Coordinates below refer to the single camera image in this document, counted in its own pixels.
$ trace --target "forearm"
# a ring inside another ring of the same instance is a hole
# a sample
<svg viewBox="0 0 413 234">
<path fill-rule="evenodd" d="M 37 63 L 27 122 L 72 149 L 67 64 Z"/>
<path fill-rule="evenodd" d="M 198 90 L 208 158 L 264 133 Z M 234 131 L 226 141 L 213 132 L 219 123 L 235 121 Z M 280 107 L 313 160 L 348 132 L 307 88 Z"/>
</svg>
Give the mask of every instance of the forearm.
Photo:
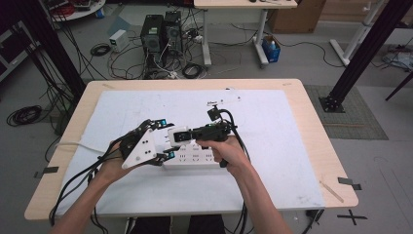
<svg viewBox="0 0 413 234">
<path fill-rule="evenodd" d="M 109 184 L 104 179 L 99 179 L 98 176 L 94 178 L 50 233 L 84 233 L 95 205 Z"/>
<path fill-rule="evenodd" d="M 257 233 L 292 233 L 251 165 L 246 164 L 235 179 Z"/>
</svg>

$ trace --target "human hand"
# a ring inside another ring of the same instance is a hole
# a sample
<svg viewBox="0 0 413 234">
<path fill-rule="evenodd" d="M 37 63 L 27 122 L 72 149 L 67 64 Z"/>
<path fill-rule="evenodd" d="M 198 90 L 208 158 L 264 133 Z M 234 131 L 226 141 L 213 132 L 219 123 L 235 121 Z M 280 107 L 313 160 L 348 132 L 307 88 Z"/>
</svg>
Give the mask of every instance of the human hand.
<svg viewBox="0 0 413 234">
<path fill-rule="evenodd" d="M 120 142 L 116 143 L 112 149 L 111 153 L 115 154 L 102 163 L 102 166 L 99 169 L 99 172 L 96 174 L 98 179 L 101 179 L 103 182 L 107 184 L 111 184 L 123 176 L 126 176 L 130 171 L 137 168 L 138 166 L 134 166 L 128 169 L 122 169 L 122 164 L 124 163 L 124 159 L 122 158 L 121 152 L 119 151 Z"/>
<path fill-rule="evenodd" d="M 249 163 L 246 155 L 241 148 L 238 140 L 234 136 L 229 136 L 226 141 L 213 140 L 197 140 L 196 143 L 203 147 L 211 147 L 213 152 L 213 160 L 217 163 L 225 159 L 228 162 L 227 170 L 233 176 L 238 175 L 244 167 L 248 167 Z"/>
</svg>

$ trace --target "power strip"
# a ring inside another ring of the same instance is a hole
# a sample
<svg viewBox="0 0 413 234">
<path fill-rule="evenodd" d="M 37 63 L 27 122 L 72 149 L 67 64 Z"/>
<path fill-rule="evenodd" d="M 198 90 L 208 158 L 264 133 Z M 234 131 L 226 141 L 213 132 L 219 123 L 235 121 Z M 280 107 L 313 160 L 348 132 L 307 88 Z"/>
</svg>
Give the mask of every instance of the power strip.
<svg viewBox="0 0 413 234">
<path fill-rule="evenodd" d="M 219 169 L 213 161 L 212 150 L 202 149 L 196 143 L 182 145 L 175 151 L 175 157 L 164 163 L 166 169 Z"/>
</svg>

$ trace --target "person's left hand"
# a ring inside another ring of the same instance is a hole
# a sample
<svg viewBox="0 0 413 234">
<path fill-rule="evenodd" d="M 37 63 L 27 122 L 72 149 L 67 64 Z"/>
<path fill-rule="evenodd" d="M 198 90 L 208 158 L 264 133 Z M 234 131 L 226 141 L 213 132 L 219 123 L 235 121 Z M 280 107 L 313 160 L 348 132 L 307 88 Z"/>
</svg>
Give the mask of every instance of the person's left hand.
<svg viewBox="0 0 413 234">
<path fill-rule="evenodd" d="M 111 152 L 119 149 L 120 142 L 115 144 L 111 150 Z M 103 179 L 103 181 L 107 183 L 113 183 L 118 179 L 126 176 L 130 171 L 137 168 L 138 166 L 134 166 L 128 169 L 122 169 L 122 164 L 124 163 L 124 159 L 122 158 L 121 152 L 118 150 L 114 152 L 112 159 L 109 159 L 102 163 L 102 166 L 99 169 L 99 172 L 96 174 L 96 177 L 99 179 Z"/>
</svg>

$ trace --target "gray carpet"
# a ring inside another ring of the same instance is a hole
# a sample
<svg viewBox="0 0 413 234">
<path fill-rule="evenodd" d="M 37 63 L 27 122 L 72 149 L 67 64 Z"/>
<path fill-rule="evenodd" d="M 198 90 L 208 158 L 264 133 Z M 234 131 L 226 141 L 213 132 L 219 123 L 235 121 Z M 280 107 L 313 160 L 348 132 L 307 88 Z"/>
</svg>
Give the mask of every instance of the gray carpet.
<svg viewBox="0 0 413 234">
<path fill-rule="evenodd" d="M 356 87 L 350 90 L 343 102 L 346 113 L 325 113 L 319 103 L 319 97 L 327 97 L 332 88 L 331 86 L 305 86 L 328 137 L 389 139 Z"/>
</svg>

